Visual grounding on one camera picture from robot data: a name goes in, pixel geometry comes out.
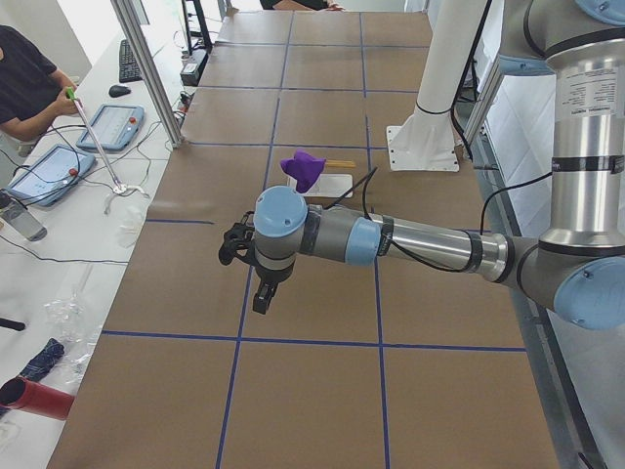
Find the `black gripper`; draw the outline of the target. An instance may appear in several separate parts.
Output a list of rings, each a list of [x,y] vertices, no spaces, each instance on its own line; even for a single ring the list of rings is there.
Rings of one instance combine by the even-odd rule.
[[[259,288],[253,298],[252,309],[259,314],[265,314],[271,305],[278,286],[288,280],[294,269],[294,262],[280,269],[272,269],[263,266],[260,262],[256,262],[254,269],[257,277],[260,279]]]

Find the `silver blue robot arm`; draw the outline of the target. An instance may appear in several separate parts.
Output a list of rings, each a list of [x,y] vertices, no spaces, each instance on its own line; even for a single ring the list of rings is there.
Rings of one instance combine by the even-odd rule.
[[[505,284],[580,327],[623,323],[624,5],[509,1],[501,53],[556,75],[549,228],[535,239],[476,234],[324,209],[290,188],[270,188],[254,215],[256,312],[269,308],[298,254],[361,266],[389,255]]]

